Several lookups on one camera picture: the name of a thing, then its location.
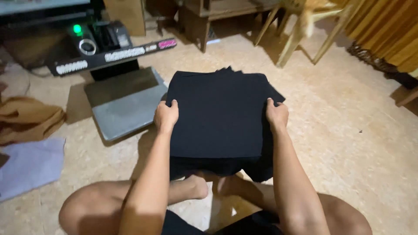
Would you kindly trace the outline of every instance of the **stack of black shirts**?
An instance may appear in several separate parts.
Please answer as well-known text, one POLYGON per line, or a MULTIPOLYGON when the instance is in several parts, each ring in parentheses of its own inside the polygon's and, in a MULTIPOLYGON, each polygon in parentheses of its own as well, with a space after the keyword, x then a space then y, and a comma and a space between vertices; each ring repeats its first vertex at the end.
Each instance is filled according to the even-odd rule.
POLYGON ((170 146, 170 179, 194 171, 219 176, 243 169, 255 182, 273 176, 273 137, 265 116, 267 98, 283 102, 263 74, 178 71, 167 105, 176 99, 179 117, 170 146))

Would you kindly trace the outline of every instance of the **hand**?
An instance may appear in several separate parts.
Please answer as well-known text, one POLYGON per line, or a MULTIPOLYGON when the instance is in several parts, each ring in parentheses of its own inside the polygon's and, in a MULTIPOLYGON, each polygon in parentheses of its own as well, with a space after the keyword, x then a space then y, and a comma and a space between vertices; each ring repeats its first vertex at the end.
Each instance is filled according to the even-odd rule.
POLYGON ((178 120, 178 104, 177 100, 171 102, 171 107, 166 105, 165 101, 161 101, 157 106, 154 115, 154 123, 159 133, 171 133, 174 124, 178 120))
POLYGON ((267 109, 266 117, 270 123, 270 129, 272 132, 279 130, 280 128, 285 128, 289 119, 289 110, 286 105, 279 103, 278 107, 274 106, 274 101, 272 98, 267 99, 267 109))

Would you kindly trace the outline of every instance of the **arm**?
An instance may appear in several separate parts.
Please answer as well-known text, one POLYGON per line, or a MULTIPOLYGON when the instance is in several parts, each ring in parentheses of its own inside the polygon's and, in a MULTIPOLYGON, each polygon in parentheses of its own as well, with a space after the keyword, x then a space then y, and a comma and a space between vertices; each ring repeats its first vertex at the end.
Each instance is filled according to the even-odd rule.
POLYGON ((161 234, 170 185, 170 138, 177 119, 177 101, 171 107, 160 102, 154 116, 157 137, 126 201, 119 235, 161 234))
POLYGON ((329 235, 319 197, 298 160, 286 126, 286 105, 267 104, 273 133, 273 188, 280 221, 288 235, 329 235))

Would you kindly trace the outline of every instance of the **heat press machine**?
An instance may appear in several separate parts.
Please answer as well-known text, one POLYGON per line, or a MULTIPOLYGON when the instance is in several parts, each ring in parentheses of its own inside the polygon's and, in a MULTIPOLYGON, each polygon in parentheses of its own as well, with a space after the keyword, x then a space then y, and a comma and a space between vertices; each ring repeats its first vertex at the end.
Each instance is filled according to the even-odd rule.
POLYGON ((153 67, 140 69, 137 57, 173 48, 176 40, 133 46, 119 21, 75 24, 67 33, 72 50, 46 65, 60 77, 90 72, 95 83, 84 91, 103 138, 112 141, 151 124, 168 88, 153 67))

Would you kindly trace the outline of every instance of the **pink label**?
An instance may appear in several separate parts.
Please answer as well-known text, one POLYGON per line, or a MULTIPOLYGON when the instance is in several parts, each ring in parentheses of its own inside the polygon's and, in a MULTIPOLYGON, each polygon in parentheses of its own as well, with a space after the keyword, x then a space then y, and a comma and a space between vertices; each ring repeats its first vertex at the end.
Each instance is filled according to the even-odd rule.
POLYGON ((158 43, 158 47, 160 49, 164 49, 166 47, 171 47, 171 46, 175 46, 177 43, 174 39, 172 40, 168 40, 168 41, 162 41, 158 43))

